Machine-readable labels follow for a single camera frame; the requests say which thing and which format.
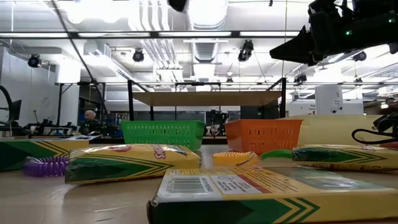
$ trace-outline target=wooden table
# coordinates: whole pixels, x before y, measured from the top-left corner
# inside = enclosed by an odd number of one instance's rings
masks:
[[[201,148],[202,167],[213,167],[211,155],[227,151],[224,145]],[[288,159],[269,159],[260,166],[294,166]],[[395,174],[345,172],[344,176],[398,189]],[[2,224],[147,224],[146,203],[161,178],[90,185],[67,185],[63,177],[34,178],[20,171],[0,173]],[[352,223],[398,223],[377,220]]]

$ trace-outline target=person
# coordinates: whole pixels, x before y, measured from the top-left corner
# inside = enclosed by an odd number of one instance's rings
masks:
[[[89,133],[100,130],[100,123],[95,120],[95,112],[92,110],[88,110],[85,112],[86,122],[80,128],[80,133],[84,135],[88,135]]]
[[[95,120],[95,113],[92,110],[88,110],[85,113],[85,119],[86,121],[94,121]]]

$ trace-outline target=purple coiled keychain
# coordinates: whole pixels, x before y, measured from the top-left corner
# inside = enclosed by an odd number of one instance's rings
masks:
[[[33,177],[58,177],[65,175],[65,167],[67,164],[67,156],[46,157],[41,159],[27,157],[27,161],[22,167],[22,172],[25,175]]]

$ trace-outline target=white label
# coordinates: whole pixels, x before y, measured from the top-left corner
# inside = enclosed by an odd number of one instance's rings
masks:
[[[261,191],[237,175],[212,175],[210,177],[223,194],[261,194]]]
[[[180,171],[178,169],[170,169],[169,175],[178,175]]]
[[[157,196],[158,202],[222,200],[213,181],[205,175],[166,175]]]

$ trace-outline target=green plastic basket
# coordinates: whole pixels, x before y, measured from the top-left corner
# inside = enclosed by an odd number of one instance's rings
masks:
[[[205,124],[200,121],[122,121],[126,144],[171,144],[196,151]]]

